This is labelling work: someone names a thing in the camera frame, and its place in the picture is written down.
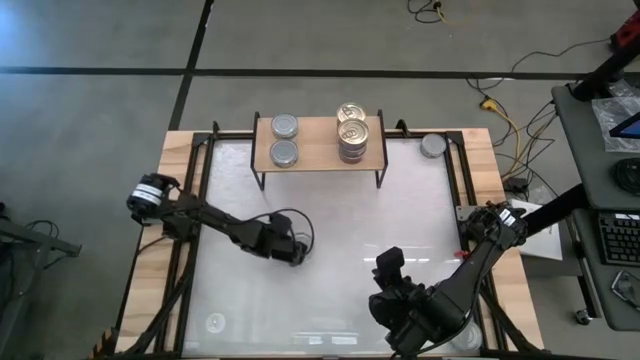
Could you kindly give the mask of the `black smartphone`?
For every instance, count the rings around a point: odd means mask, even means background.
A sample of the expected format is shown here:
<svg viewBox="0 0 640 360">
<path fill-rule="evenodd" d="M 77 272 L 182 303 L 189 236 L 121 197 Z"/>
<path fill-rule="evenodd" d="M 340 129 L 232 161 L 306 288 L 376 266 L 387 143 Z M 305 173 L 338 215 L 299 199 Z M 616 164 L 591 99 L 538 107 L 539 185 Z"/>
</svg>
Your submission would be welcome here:
<svg viewBox="0 0 640 360">
<path fill-rule="evenodd" d="M 640 311 L 640 278 L 628 271 L 620 271 L 613 280 L 611 290 L 621 300 Z"/>
</svg>

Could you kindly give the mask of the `grey desk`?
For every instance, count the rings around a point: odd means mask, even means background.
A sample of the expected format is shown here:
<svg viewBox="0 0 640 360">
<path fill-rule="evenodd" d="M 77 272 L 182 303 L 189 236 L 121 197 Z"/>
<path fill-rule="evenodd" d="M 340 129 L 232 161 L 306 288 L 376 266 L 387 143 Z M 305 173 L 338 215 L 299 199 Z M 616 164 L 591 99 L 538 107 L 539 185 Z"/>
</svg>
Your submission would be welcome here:
<svg viewBox="0 0 640 360">
<path fill-rule="evenodd" d="M 589 204 L 586 209 L 574 210 L 571 219 L 584 250 L 601 316 L 613 330 L 640 332 L 640 311 L 611 290 L 614 278 L 624 268 L 604 264 L 599 252 L 599 213 L 640 215 L 640 197 L 619 188 L 610 173 L 617 161 L 633 155 L 605 150 L 601 129 L 589 101 L 575 99 L 567 86 L 556 86 L 551 94 Z"/>
</svg>

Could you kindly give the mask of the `yellow black hazard tape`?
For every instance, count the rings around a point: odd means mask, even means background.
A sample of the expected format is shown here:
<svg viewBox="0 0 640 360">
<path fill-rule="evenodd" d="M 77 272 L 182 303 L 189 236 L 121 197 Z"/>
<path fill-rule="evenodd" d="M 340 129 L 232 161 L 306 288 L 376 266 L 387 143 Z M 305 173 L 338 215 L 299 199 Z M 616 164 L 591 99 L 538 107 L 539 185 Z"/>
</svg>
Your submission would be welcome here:
<svg viewBox="0 0 640 360">
<path fill-rule="evenodd" d="M 89 360 L 96 360 L 98 358 L 109 357 L 115 354 L 116 344 L 118 339 L 118 330 L 114 327 L 109 327 L 104 330 L 99 340 L 92 347 L 92 350 L 88 356 Z"/>
</svg>

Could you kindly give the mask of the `grey metal stand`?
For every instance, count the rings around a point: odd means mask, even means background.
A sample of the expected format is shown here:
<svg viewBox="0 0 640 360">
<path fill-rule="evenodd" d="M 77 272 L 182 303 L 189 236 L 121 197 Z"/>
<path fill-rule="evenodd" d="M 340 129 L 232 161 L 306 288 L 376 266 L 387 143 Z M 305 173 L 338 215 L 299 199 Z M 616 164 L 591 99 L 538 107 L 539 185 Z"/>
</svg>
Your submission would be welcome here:
<svg viewBox="0 0 640 360">
<path fill-rule="evenodd" d="M 59 227 L 49 220 L 26 225 L 13 222 L 0 202 L 0 360 L 8 358 L 11 340 L 19 332 L 41 274 L 81 251 L 81 246 L 61 240 L 59 233 Z"/>
</svg>

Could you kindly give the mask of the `clear plastic bag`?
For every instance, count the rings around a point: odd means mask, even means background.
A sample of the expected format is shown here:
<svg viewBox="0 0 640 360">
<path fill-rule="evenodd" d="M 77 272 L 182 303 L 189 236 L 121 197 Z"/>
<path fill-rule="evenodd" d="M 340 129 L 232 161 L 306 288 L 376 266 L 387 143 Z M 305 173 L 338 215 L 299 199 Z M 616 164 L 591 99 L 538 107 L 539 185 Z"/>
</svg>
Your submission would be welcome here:
<svg viewBox="0 0 640 360">
<path fill-rule="evenodd" d="M 640 139 L 612 138 L 609 131 L 640 112 L 640 97 L 614 97 L 592 101 L 606 152 L 640 154 Z"/>
</svg>

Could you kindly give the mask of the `wooden shelf black frame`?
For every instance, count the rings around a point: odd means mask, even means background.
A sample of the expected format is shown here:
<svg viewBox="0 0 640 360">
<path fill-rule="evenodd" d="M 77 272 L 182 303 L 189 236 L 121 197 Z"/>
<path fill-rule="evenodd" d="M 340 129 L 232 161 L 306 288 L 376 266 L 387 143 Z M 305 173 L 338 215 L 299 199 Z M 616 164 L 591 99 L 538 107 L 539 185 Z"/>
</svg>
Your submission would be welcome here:
<svg viewBox="0 0 640 360">
<path fill-rule="evenodd" d="M 261 191 L 265 189 L 267 173 L 374 171 L 376 187 L 380 188 L 389 164 L 384 117 L 381 109 L 376 116 L 367 116 L 369 127 L 367 151 L 355 164 L 339 157 L 337 119 L 333 117 L 299 117 L 299 131 L 293 139 L 298 147 L 298 160 L 287 168 L 273 163 L 270 148 L 277 141 L 271 130 L 271 118 L 254 113 L 250 168 Z"/>
</svg>

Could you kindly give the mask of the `black diagonal beam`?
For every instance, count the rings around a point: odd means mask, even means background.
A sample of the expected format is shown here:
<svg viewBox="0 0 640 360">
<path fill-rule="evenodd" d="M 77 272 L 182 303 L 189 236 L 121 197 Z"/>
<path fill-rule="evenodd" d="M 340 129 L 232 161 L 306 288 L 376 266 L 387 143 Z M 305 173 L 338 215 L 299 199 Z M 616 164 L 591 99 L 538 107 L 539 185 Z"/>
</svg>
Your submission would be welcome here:
<svg viewBox="0 0 640 360">
<path fill-rule="evenodd" d="M 523 217 L 527 225 L 527 237 L 532 237 L 542 230 L 564 220 L 574 210 L 587 208 L 589 202 L 582 184 L 559 195 L 551 202 Z"/>
</svg>

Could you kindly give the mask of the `black keyboard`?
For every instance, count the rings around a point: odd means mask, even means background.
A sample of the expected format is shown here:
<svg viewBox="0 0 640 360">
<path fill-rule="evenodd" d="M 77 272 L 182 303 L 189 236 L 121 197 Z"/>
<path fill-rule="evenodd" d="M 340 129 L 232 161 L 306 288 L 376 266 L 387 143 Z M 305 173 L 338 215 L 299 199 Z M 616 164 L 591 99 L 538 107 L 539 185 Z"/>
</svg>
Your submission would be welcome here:
<svg viewBox="0 0 640 360">
<path fill-rule="evenodd" d="M 597 227 L 604 264 L 640 267 L 640 213 L 598 212 Z"/>
</svg>

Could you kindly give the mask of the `white paper sheet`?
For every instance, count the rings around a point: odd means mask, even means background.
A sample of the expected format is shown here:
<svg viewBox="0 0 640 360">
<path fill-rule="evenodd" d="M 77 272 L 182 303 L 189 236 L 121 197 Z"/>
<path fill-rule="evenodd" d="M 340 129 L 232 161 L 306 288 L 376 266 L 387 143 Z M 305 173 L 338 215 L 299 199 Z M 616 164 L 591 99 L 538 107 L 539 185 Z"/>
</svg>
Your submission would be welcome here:
<svg viewBox="0 0 640 360">
<path fill-rule="evenodd" d="M 509 203 L 514 208 L 524 209 L 525 215 L 542 207 L 542 205 L 518 199 L 510 199 Z M 553 224 L 543 229 L 541 232 L 527 238 L 525 244 L 519 246 L 519 248 L 520 253 L 523 255 L 562 261 L 563 255 L 558 223 Z"/>
</svg>

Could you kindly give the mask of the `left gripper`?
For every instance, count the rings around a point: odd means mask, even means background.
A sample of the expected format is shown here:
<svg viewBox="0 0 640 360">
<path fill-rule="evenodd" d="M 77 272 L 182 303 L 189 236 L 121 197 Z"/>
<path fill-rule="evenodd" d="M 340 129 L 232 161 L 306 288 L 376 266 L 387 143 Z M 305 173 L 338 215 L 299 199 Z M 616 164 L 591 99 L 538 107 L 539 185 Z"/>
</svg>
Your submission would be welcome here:
<svg viewBox="0 0 640 360">
<path fill-rule="evenodd" d="M 290 265 L 300 265 L 306 256 L 306 245 L 294 239 L 292 221 L 280 213 L 271 213 L 267 223 L 254 219 L 245 224 L 243 249 Z"/>
</svg>

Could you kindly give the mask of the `red clamp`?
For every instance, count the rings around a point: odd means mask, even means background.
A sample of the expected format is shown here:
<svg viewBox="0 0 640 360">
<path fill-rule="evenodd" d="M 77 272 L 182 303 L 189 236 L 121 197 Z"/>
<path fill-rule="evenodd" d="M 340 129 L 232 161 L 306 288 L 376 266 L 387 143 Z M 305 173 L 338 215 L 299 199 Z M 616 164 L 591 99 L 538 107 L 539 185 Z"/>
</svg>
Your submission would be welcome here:
<svg viewBox="0 0 640 360">
<path fill-rule="evenodd" d="M 612 52 L 629 44 L 638 34 L 640 34 L 640 23 L 631 22 L 623 24 L 614 34 L 610 36 L 610 49 Z"/>
</svg>

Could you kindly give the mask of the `black metal table frame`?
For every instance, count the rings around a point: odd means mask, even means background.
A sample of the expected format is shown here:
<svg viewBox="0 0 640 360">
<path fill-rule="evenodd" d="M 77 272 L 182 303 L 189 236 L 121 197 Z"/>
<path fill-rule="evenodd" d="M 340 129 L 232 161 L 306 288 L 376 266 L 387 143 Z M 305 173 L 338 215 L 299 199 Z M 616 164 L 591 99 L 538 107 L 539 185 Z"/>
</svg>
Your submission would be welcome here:
<svg viewBox="0 0 640 360">
<path fill-rule="evenodd" d="M 481 201 L 504 199 L 487 129 L 443 129 L 440 133 L 453 143 L 445 157 L 445 166 L 454 203 L 475 205 Z M 208 191 L 214 145 L 223 141 L 252 141 L 255 136 L 252 130 L 222 130 L 219 127 L 203 131 L 169 131 L 158 170 L 177 177 L 188 191 L 204 195 Z M 119 354 L 132 347 L 170 297 L 180 277 L 195 270 L 200 236 L 194 234 L 186 240 L 159 244 L 153 238 L 159 231 L 157 225 L 142 230 L 139 253 L 132 263 L 119 318 L 115 327 L 103 335 L 113 342 L 103 348 L 105 351 Z M 498 261 L 493 270 L 491 292 L 527 340 L 542 347 L 544 343 L 519 251 L 510 250 Z M 185 289 L 178 297 L 145 349 L 145 355 L 181 354 L 191 297 L 191 289 Z"/>
</svg>

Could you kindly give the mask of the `blue screen tablet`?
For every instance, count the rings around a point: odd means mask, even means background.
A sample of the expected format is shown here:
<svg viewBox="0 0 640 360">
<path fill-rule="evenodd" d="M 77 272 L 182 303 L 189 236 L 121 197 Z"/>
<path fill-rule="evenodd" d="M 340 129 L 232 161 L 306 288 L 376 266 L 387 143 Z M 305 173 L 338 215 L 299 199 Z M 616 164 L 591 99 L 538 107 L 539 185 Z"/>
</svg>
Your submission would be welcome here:
<svg viewBox="0 0 640 360">
<path fill-rule="evenodd" d="M 609 136 L 612 138 L 640 139 L 640 112 L 611 129 Z"/>
</svg>

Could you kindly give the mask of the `black stand pole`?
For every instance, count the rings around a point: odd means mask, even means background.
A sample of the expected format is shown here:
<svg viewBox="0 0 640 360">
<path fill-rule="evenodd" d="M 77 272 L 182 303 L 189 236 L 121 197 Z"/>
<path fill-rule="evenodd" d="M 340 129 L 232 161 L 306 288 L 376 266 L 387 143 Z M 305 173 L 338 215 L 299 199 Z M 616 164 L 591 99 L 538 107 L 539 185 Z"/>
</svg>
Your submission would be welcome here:
<svg viewBox="0 0 640 360">
<path fill-rule="evenodd" d="M 615 73 L 622 70 L 639 54 L 640 42 L 629 43 L 619 48 L 571 90 L 572 96 L 579 101 L 592 100 Z"/>
</svg>

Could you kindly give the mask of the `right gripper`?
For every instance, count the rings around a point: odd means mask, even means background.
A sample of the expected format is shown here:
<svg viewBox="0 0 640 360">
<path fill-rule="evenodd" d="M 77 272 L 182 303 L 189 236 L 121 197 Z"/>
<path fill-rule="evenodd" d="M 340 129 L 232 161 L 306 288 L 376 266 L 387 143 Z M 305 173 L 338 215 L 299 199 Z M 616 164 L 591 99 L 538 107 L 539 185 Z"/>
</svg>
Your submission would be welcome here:
<svg viewBox="0 0 640 360">
<path fill-rule="evenodd" d="M 437 315 L 436 287 L 403 276 L 403 251 L 392 247 L 376 257 L 373 279 L 380 291 L 368 298 L 374 320 L 388 330 L 385 337 L 397 353 L 417 353 L 429 341 L 443 342 L 449 333 Z"/>
</svg>

